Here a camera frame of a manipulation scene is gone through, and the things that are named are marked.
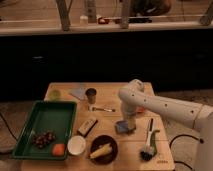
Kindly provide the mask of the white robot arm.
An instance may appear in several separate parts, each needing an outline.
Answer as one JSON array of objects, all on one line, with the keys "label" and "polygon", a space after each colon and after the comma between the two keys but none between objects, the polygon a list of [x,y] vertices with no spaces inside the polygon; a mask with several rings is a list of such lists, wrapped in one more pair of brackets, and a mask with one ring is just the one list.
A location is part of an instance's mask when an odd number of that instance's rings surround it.
[{"label": "white robot arm", "polygon": [[197,147],[194,171],[213,171],[212,106],[146,94],[143,82],[138,79],[121,87],[118,97],[128,130],[136,128],[136,109],[143,107],[199,132],[201,142]]}]

